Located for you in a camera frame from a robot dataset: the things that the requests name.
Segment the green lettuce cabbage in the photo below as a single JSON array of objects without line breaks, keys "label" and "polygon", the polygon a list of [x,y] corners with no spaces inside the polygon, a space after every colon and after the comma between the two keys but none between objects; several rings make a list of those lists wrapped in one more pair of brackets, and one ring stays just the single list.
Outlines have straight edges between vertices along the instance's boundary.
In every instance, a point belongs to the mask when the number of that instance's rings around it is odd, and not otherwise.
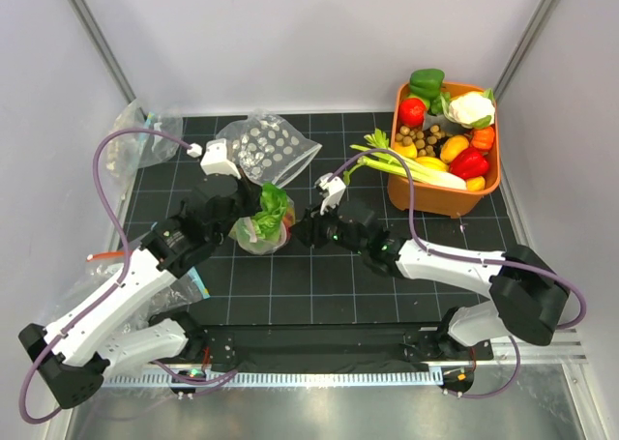
[{"label": "green lettuce cabbage", "polygon": [[288,210],[288,197],[284,190],[271,183],[262,186],[261,211],[251,218],[259,240],[267,240],[280,232],[280,225]]}]

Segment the dark red round fruit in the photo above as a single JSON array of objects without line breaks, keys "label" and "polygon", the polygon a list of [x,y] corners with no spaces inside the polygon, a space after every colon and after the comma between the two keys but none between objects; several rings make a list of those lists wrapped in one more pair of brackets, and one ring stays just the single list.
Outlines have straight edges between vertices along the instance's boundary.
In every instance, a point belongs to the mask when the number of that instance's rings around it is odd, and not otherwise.
[{"label": "dark red round fruit", "polygon": [[282,219],[282,222],[283,222],[284,226],[287,229],[290,229],[295,224],[295,222],[296,222],[295,211],[294,210],[288,210],[285,213],[285,215],[284,215],[284,217]]}]

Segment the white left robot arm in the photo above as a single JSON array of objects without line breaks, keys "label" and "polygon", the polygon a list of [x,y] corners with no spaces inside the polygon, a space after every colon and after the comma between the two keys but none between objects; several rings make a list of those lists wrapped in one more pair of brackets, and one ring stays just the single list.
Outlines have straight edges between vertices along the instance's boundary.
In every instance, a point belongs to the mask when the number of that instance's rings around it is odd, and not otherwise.
[{"label": "white left robot arm", "polygon": [[161,359],[193,363],[206,337],[182,311],[152,327],[115,336],[157,293],[209,258],[240,218],[260,209],[262,188],[246,176],[209,175],[177,214],[158,222],[132,251],[129,264],[56,321],[30,324],[18,338],[62,409],[91,397],[114,375]]}]

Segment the pink-zipper zip bag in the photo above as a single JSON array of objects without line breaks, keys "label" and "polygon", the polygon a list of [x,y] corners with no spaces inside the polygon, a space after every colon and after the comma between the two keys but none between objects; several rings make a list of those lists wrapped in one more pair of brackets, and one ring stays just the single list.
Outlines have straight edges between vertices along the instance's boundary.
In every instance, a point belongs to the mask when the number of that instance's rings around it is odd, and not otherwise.
[{"label": "pink-zipper zip bag", "polygon": [[271,183],[262,186],[259,203],[260,209],[255,215],[236,221],[229,237],[245,252],[266,255],[289,241],[296,213],[294,202],[286,191]]}]

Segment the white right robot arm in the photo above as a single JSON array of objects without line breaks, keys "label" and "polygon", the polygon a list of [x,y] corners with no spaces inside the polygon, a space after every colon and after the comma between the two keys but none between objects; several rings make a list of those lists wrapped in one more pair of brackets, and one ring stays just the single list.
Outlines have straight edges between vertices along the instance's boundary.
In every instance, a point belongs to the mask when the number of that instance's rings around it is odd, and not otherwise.
[{"label": "white right robot arm", "polygon": [[356,253],[378,275],[441,282],[485,297],[473,307],[446,312],[430,339],[432,356],[456,359],[496,337],[547,346],[570,296],[528,247],[476,251],[406,239],[354,201],[335,208],[308,208],[291,233],[308,248],[334,244]]}]

